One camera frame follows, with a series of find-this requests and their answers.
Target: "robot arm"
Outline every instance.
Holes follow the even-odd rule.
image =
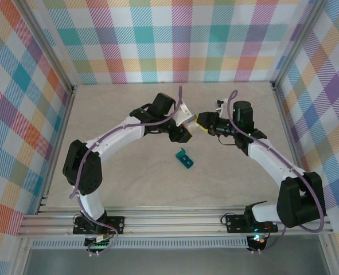
[[[78,187],[81,204],[85,212],[94,220],[104,224],[106,223],[107,214],[99,198],[99,186],[103,180],[102,164],[112,154],[134,140],[153,132],[168,133],[171,142],[178,143],[186,143],[192,137],[188,130],[182,126],[182,123],[192,120],[195,116],[184,103],[181,103],[175,116],[167,122],[159,125],[147,125],[148,123],[156,123],[164,120],[175,104],[174,99],[163,93],[159,93],[153,103],[133,110],[130,116],[115,127],[119,128],[123,126],[122,129],[108,135],[101,140],[100,143],[97,143],[97,141],[108,132],[84,143],[79,140],[71,143],[64,164],[63,174],[73,186],[75,186],[77,171],[84,154],[96,143],[96,146],[91,150],[85,160]],[[129,124],[143,125],[124,127]],[[106,231],[102,226],[95,225],[89,222],[88,219],[86,219],[86,221],[93,227],[90,228],[91,232],[101,234]]]
[[[197,123],[212,136],[233,136],[237,148],[258,162],[280,188],[277,203],[260,202],[246,207],[244,219],[247,225],[251,228],[256,223],[281,221],[291,228],[319,218],[318,207],[311,193],[302,180],[295,176],[293,169],[303,175],[311,185],[322,206],[323,214],[326,215],[321,177],[315,172],[307,173],[295,166],[272,146],[263,132],[254,128],[253,110],[249,102],[234,103],[233,122],[249,136],[263,142],[266,147],[237,132],[228,119],[220,117],[226,106],[227,99],[218,100],[217,112],[200,113]]]

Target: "vent grate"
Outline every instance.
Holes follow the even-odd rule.
[[[34,239],[32,249],[81,249],[83,238]],[[168,237],[119,238],[113,248],[125,249],[196,249],[196,248],[247,248],[247,237]]]

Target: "green object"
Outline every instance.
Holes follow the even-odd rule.
[[[176,158],[187,168],[190,169],[193,165],[193,161],[186,155],[186,151],[182,150],[176,153]]]

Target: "colorful plaid wall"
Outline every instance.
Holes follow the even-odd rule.
[[[282,84],[302,161],[324,174],[329,219],[339,243],[339,0],[330,0]]]
[[[0,274],[31,214],[67,92],[11,0],[0,0]]]
[[[313,2],[29,0],[83,84],[270,81]]]

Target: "beige tabletop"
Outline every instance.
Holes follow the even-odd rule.
[[[121,123],[135,108],[163,92],[178,98],[179,84],[79,86],[49,191],[47,206],[77,206],[69,200],[72,187],[62,174],[70,143],[93,139]],[[238,89],[236,100],[250,101],[255,127],[291,159],[291,153],[269,83],[183,84],[183,101],[195,113],[215,111],[215,101]],[[278,186],[254,160],[217,137],[191,129],[188,143],[171,143],[168,135],[147,135],[115,153],[102,165],[99,187],[105,206],[247,205],[276,200]],[[233,143],[233,138],[223,138]],[[194,161],[186,169],[175,157],[183,147]]]

